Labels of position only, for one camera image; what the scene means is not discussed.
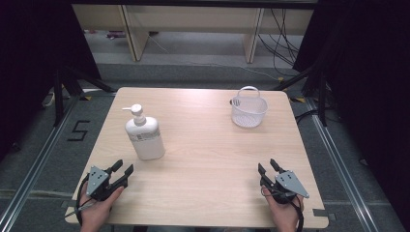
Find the beige wooden desk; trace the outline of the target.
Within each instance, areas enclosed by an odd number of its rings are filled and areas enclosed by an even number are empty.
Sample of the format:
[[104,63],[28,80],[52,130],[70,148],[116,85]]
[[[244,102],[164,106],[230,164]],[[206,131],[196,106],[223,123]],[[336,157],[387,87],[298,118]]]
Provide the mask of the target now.
[[83,29],[123,31],[131,57],[139,61],[150,32],[232,33],[243,36],[246,61],[254,58],[259,34],[303,36],[311,10],[74,4]]

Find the person's right hand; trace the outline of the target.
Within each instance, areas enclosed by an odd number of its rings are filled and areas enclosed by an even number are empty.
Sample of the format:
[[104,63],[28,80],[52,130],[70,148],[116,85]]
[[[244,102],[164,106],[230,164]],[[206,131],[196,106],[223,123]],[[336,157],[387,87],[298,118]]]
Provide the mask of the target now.
[[261,188],[272,215],[272,221],[278,232],[296,232],[299,216],[296,208],[304,210],[304,197],[297,195],[292,203],[279,204],[266,187]]

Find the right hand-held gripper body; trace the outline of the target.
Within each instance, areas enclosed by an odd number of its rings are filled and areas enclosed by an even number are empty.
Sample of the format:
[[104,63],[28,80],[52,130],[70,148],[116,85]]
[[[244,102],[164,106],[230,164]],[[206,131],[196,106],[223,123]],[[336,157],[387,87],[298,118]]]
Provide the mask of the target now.
[[309,198],[309,193],[293,171],[278,173],[272,181],[272,186],[261,187],[266,187],[279,204],[290,203],[297,195]]

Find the person's left hand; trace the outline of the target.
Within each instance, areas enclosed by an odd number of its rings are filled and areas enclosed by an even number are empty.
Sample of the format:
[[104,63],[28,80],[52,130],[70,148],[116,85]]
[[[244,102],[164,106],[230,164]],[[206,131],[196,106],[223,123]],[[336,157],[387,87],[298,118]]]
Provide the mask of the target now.
[[109,218],[111,207],[122,194],[124,188],[117,188],[104,201],[95,201],[93,198],[88,197],[85,189],[81,191],[80,203],[83,204],[89,200],[93,202],[93,205],[81,212],[82,224],[80,232],[99,232]]

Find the black metal stand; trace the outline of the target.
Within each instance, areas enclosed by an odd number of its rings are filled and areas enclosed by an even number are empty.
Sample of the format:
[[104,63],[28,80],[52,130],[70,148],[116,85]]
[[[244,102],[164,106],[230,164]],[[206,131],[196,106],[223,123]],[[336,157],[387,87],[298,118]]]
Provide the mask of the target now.
[[294,77],[282,82],[279,86],[274,87],[274,91],[282,91],[291,85],[306,79],[305,85],[302,88],[302,94],[305,97],[311,96],[313,93],[318,93],[318,117],[323,127],[327,126],[325,117],[325,100],[326,100],[326,76],[322,65],[313,64],[306,70],[300,72]]
[[83,90],[78,83],[79,79],[85,80],[86,82],[102,89],[107,93],[116,92],[116,89],[104,84],[100,79],[94,78],[91,75],[86,74],[85,72],[67,66],[60,67],[54,75],[54,126],[58,126],[65,116],[63,106],[63,89],[66,89],[68,93],[73,97],[80,97],[83,94]]

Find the white pump bottle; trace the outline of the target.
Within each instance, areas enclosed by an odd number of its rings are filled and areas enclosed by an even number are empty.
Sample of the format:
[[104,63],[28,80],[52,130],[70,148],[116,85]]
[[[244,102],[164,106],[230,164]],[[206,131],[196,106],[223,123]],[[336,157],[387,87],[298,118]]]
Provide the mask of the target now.
[[125,131],[140,160],[156,160],[165,154],[161,138],[160,125],[157,119],[144,115],[141,104],[124,107],[133,116],[125,124]]

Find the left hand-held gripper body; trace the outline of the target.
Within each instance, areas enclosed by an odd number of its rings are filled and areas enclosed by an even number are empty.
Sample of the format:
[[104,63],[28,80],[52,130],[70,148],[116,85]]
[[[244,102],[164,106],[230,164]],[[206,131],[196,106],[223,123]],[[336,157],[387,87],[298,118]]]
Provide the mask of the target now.
[[112,173],[108,173],[108,168],[102,170],[97,166],[92,166],[88,175],[89,179],[86,195],[97,201],[104,201],[117,188],[123,187],[125,189],[128,186],[128,183],[125,185],[115,185],[114,182],[110,183]]

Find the silver floor rail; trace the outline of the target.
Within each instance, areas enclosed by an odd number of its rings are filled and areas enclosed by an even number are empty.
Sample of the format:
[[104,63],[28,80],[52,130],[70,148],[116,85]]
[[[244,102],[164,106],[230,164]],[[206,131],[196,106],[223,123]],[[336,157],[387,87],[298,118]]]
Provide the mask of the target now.
[[349,173],[337,148],[337,145],[329,133],[329,130],[326,126],[323,125],[318,116],[313,116],[312,120],[324,143],[327,153],[330,156],[330,159],[335,167],[338,177],[340,178],[349,201],[358,217],[358,220],[364,228],[364,231],[379,232],[379,228],[375,223],[374,217],[364,198],[360,194],[352,175]]
[[38,153],[34,163],[30,167],[28,173],[15,191],[13,198],[8,204],[8,207],[0,217],[0,232],[10,232],[17,217],[19,216],[33,186],[44,169],[53,148],[55,147],[62,131],[64,130],[69,117],[71,116],[74,107],[77,105],[79,97],[71,97],[63,109],[63,116],[59,123],[51,130],[45,144]]

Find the white plastic basket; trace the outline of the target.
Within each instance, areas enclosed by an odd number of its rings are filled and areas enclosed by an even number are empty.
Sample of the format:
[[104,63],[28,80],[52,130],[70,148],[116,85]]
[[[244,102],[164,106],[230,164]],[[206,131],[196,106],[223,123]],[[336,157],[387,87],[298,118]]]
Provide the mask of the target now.
[[267,101],[254,86],[242,87],[230,100],[231,120],[241,128],[256,128],[268,111]]

